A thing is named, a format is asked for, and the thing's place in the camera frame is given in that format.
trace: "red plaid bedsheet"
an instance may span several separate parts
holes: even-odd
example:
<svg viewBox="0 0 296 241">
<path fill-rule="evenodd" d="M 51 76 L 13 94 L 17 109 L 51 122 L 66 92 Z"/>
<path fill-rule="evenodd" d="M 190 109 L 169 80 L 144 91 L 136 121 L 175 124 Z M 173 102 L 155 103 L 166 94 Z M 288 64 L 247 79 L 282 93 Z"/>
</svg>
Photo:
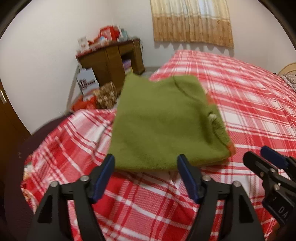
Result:
<svg viewBox="0 0 296 241">
<path fill-rule="evenodd" d="M 223 183 L 243 184 L 267 237 L 274 225 L 262 207 L 261 180 L 242 163 L 245 152 L 263 145 L 296 156 L 296 96 L 276 75 L 234 58 L 181 50 L 152 76 L 195 75 L 218 105 L 237 154 L 229 163 L 202 168 Z M 22 191 L 35 211 L 50 182 L 68 183 L 100 165 L 110 144 L 116 110 L 82 110 L 54 130 L 28 157 Z M 217 203 L 211 240 L 216 240 L 223 201 Z M 94 210 L 106 240 L 185 240 L 198 210 L 178 172 L 113 174 Z M 73 202 L 69 213 L 81 240 Z"/>
</svg>

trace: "green towel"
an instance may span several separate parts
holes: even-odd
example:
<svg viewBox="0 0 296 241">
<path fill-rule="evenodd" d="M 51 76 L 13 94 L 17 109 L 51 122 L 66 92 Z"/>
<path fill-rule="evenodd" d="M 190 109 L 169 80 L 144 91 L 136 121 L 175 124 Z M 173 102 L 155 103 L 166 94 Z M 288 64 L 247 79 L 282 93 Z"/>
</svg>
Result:
<svg viewBox="0 0 296 241">
<path fill-rule="evenodd" d="M 230 156 L 229 143 L 217 106 L 208 104 L 196 77 L 126 77 L 109 148 L 117 169 L 175 170 L 179 154 L 195 166 L 211 164 Z"/>
</svg>

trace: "brown door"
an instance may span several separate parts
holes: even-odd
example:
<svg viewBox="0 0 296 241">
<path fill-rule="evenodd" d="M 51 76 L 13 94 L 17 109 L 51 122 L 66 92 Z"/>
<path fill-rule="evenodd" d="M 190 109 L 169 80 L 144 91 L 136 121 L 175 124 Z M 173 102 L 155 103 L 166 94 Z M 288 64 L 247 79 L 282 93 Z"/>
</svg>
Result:
<svg viewBox="0 0 296 241">
<path fill-rule="evenodd" d="M 0 80 L 0 181 L 4 181 L 6 164 L 19 144 L 30 133 L 8 101 Z"/>
</svg>

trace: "beige curtain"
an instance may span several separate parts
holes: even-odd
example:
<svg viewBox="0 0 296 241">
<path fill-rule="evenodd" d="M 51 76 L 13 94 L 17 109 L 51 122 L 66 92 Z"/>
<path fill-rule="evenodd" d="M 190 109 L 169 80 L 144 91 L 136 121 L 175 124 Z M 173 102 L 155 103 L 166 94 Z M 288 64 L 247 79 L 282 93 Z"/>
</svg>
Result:
<svg viewBox="0 0 296 241">
<path fill-rule="evenodd" d="M 226 0 L 150 0 L 155 41 L 233 48 Z"/>
</svg>

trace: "red box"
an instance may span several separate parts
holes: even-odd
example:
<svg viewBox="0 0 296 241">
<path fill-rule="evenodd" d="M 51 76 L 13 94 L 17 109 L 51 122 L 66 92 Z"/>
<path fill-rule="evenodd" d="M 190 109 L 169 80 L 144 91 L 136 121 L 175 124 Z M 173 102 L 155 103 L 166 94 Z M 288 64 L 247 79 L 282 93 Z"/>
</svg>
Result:
<svg viewBox="0 0 296 241">
<path fill-rule="evenodd" d="M 100 36 L 104 36 L 108 40 L 116 41 L 119 37 L 117 26 L 106 26 L 100 29 Z"/>
</svg>

